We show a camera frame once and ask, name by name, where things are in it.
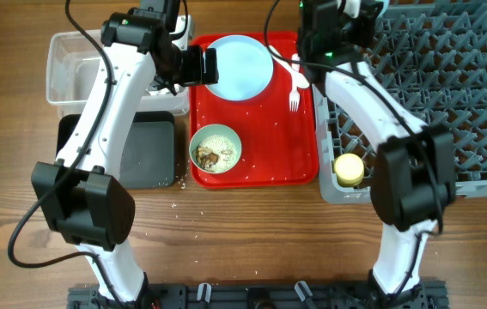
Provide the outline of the light blue plate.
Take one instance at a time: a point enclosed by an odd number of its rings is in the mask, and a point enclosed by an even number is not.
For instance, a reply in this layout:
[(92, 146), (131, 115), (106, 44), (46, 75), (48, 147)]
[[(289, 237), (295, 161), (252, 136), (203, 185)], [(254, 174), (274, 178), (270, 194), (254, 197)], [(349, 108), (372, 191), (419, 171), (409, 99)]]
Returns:
[(216, 50), (218, 82), (206, 87), (216, 97), (250, 100), (263, 92), (273, 77), (274, 64), (265, 46), (245, 35), (228, 35), (212, 42)]

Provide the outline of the green bowl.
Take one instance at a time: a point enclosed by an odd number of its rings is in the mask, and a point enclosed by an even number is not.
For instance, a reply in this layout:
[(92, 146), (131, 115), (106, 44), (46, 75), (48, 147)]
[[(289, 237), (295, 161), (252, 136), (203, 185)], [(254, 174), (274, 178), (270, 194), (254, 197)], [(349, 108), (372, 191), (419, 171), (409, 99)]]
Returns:
[(193, 136), (190, 141), (189, 145), (189, 155), (191, 156), (192, 163), (195, 167), (198, 168), (198, 170), (205, 172), (205, 170), (201, 169), (200, 167), (197, 166), (196, 161), (192, 158), (192, 150), (200, 143), (202, 142), (207, 136), (211, 135), (222, 135), (226, 136), (229, 138), (232, 142), (235, 143), (236, 148), (240, 151), (239, 157), (235, 165), (232, 167), (234, 168), (236, 164), (239, 162), (241, 155), (242, 155), (242, 143), (241, 140), (238, 136), (238, 134), (231, 129), (230, 127), (224, 125), (224, 124), (208, 124), (204, 126), (203, 128), (199, 129)]

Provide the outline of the rice and food scraps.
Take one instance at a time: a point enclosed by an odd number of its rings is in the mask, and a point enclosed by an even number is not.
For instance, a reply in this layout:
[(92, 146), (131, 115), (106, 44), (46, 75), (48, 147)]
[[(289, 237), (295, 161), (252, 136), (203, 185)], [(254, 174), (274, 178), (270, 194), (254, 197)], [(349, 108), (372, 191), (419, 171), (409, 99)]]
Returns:
[(225, 173), (235, 165), (239, 154), (235, 143), (222, 135), (207, 136), (192, 150), (197, 166), (208, 173)]

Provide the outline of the white plastic fork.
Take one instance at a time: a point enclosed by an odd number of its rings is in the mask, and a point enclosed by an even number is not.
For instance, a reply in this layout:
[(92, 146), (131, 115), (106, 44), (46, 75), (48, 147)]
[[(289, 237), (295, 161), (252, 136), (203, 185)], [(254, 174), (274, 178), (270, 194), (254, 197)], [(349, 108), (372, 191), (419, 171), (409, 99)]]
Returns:
[[(293, 61), (300, 61), (300, 58), (297, 53), (293, 54), (291, 56), (291, 59)], [(291, 68), (294, 72), (300, 73), (299, 64), (291, 64)], [(292, 89), (291, 92), (289, 93), (289, 110), (291, 112), (297, 112), (300, 105), (300, 94), (298, 91), (295, 75), (292, 75), (291, 79), (292, 79)]]

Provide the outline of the yellow plastic cup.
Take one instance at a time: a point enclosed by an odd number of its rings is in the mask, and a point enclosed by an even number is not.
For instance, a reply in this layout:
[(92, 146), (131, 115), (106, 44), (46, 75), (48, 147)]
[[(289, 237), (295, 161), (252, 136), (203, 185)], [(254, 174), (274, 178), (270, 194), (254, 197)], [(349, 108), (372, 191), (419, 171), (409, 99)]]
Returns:
[(362, 182), (365, 166), (362, 159), (356, 154), (341, 154), (333, 162), (333, 172), (339, 185), (354, 187)]

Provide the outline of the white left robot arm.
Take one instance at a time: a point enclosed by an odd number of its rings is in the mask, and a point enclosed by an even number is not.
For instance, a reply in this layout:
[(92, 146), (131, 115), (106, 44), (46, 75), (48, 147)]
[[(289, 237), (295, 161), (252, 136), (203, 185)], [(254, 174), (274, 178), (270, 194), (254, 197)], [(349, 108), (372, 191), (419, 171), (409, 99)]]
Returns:
[(139, 307), (148, 286), (128, 235), (135, 203), (119, 183), (122, 154), (145, 90), (214, 84), (216, 51), (180, 49), (181, 1), (143, 1), (106, 20), (93, 46), (100, 66), (70, 138), (52, 164), (37, 163), (32, 184), (49, 228), (77, 248), (99, 282), (99, 301)]

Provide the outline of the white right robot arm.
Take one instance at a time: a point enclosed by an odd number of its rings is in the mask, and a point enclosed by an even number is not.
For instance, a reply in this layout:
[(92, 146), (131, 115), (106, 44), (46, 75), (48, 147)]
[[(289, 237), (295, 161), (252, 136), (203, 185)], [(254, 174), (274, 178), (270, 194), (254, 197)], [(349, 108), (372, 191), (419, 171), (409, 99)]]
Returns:
[(383, 223), (370, 277), (390, 306), (414, 295), (430, 235), (456, 199), (454, 138), (402, 107), (360, 53), (387, 1), (303, 1), (297, 51), (306, 78), (358, 126), (375, 152), (371, 202)]

